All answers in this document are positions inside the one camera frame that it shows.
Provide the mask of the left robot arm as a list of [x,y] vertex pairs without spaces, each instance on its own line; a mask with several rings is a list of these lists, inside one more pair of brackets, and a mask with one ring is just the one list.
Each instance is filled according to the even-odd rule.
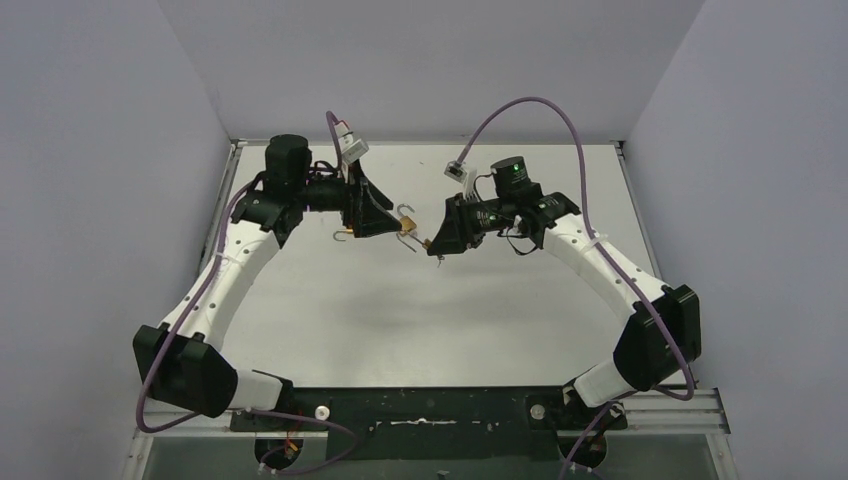
[[136,407],[154,399],[217,417],[228,410],[256,410],[273,427],[295,416],[291,381],[237,369],[221,349],[235,313],[263,268],[282,250],[307,213],[337,212],[342,233],[368,238],[400,231],[388,199],[365,175],[366,142],[339,136],[337,165],[316,161],[306,138],[273,137],[265,167],[223,211],[215,248],[200,277],[156,327],[143,325],[132,342],[142,380]]

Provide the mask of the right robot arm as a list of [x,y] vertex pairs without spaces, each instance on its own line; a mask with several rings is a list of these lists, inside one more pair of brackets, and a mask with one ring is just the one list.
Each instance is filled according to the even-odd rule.
[[565,385],[562,411],[568,422],[588,426],[603,404],[652,390],[678,371],[693,388],[689,365],[701,355],[702,343],[699,298],[690,287],[673,288],[630,261],[590,228],[575,202],[561,192],[544,193],[521,156],[491,165],[493,199],[479,196],[477,175],[458,163],[449,163],[445,174],[464,190],[446,199],[428,255],[462,254],[479,247],[490,232],[515,233],[570,267],[622,327],[611,356]]

